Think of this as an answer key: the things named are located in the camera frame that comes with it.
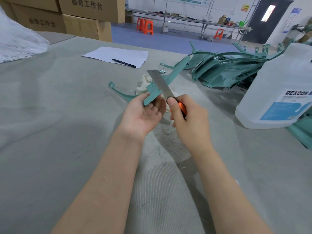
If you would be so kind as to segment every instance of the plastic bag on floor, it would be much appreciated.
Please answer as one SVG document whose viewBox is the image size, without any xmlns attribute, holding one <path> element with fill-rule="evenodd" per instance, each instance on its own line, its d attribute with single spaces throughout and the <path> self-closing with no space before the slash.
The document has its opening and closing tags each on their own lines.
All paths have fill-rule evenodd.
<svg viewBox="0 0 312 234">
<path fill-rule="evenodd" d="M 49 41 L 6 16 L 0 6 L 0 63 L 46 52 Z"/>
</svg>

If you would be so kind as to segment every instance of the plastic stool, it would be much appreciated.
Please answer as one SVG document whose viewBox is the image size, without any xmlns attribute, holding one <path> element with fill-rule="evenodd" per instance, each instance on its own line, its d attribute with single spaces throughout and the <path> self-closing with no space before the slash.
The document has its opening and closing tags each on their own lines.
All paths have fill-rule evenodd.
<svg viewBox="0 0 312 234">
<path fill-rule="evenodd" d="M 136 30 L 140 30 L 140 31 L 144 32 L 145 21 L 146 21 L 146 19 L 138 18 Z"/>
<path fill-rule="evenodd" d="M 218 29 L 218 31 L 216 32 L 216 35 L 215 35 L 214 39 L 215 39 L 215 38 L 219 38 L 219 39 L 221 40 L 221 39 L 222 39 L 222 36 L 223 36 L 223 31 L 224 31 L 224 29 Z"/>
<path fill-rule="evenodd" d="M 154 35 L 154 22 L 152 20 L 145 20 L 144 34 L 147 34 L 147 32 Z"/>
</svg>

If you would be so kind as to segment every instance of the hand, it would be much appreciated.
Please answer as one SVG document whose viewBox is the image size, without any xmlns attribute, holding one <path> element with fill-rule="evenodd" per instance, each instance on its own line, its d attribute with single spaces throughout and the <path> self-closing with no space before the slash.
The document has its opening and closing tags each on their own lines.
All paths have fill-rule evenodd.
<svg viewBox="0 0 312 234">
<path fill-rule="evenodd" d="M 168 98 L 167 103 L 171 110 L 170 119 L 174 120 L 172 126 L 177 129 L 181 142 L 192 155 L 197 151 L 203 152 L 206 148 L 212 148 L 207 110 L 186 94 L 177 97 L 177 99 L 186 107 L 185 119 L 174 98 Z"/>
<path fill-rule="evenodd" d="M 143 106 L 143 101 L 149 95 L 150 93 L 141 94 L 131 100 L 120 124 L 132 136 L 143 139 L 158 125 L 166 112 L 166 102 L 161 95 L 158 95 L 149 105 Z"/>
</svg>

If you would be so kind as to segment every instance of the sheet of paper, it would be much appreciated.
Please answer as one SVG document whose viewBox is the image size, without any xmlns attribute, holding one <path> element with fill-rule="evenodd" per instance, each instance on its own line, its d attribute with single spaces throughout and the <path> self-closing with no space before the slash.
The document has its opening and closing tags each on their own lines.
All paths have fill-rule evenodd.
<svg viewBox="0 0 312 234">
<path fill-rule="evenodd" d="M 146 61 L 148 51 L 137 51 L 137 50 L 127 50 L 122 48 L 110 48 L 110 47 L 100 47 L 99 49 L 89 52 L 83 57 L 95 58 L 101 61 L 111 62 L 123 65 L 121 63 L 115 62 L 112 59 L 123 61 L 131 65 L 140 68 Z"/>
</svg>

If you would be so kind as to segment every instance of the person's right hand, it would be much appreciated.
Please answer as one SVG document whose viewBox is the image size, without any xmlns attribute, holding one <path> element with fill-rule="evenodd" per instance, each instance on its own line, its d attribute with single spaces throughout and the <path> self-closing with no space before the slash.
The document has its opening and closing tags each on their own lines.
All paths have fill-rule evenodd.
<svg viewBox="0 0 312 234">
<path fill-rule="evenodd" d="M 167 103 L 171 110 L 170 119 L 174 120 L 173 127 L 177 129 L 181 142 L 191 154 L 201 153 L 212 148 L 207 110 L 199 106 L 187 94 L 181 95 L 177 99 L 186 107 L 187 116 L 185 119 L 174 98 L 168 98 Z"/>
</svg>

